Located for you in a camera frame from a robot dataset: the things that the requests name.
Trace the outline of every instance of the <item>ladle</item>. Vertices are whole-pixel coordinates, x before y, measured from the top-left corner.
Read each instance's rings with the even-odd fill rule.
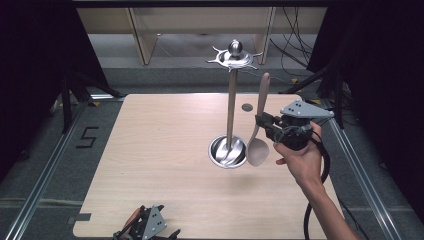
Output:
[[[261,84],[259,86],[259,97],[256,115],[262,116],[265,108],[266,98],[268,96],[270,77],[269,73],[265,73],[262,76]],[[256,138],[258,134],[259,126],[255,124],[252,136],[247,144],[246,157],[250,165],[258,167],[261,165],[269,154],[269,147],[263,140]]]

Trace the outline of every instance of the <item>wrist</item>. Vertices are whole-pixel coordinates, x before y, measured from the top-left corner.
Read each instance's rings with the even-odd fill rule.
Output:
[[[317,200],[322,199],[322,197],[327,196],[327,192],[325,191],[325,187],[321,181],[319,182],[309,182],[307,184],[300,185],[303,193],[309,202],[315,202]]]

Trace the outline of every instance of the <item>human hand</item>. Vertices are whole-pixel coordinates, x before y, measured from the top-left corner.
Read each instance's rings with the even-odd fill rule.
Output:
[[[313,131],[321,136],[321,127],[314,122],[310,124]],[[320,141],[315,133],[312,135],[313,138]],[[322,185],[320,178],[322,156],[313,142],[309,141],[307,146],[299,151],[293,151],[282,143],[274,143],[274,148],[283,156],[276,163],[287,164],[290,173],[303,190]]]

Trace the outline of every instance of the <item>small round object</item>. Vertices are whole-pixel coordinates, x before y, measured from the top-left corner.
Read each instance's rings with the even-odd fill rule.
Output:
[[[245,112],[251,112],[253,110],[253,106],[250,103],[245,103],[241,105],[241,109],[243,109]]]
[[[233,57],[239,56],[242,51],[243,51],[243,45],[241,44],[241,42],[235,39],[228,46],[228,52],[231,53],[231,56]]]

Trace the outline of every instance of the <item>human arm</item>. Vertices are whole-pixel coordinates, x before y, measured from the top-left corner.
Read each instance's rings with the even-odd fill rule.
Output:
[[[320,141],[321,127],[311,122],[313,137]],[[276,161],[278,165],[287,164],[290,173],[302,189],[328,239],[359,239],[347,225],[336,205],[327,195],[321,182],[321,153],[311,141],[299,151],[293,151],[282,143],[274,143],[275,150],[283,158]]]

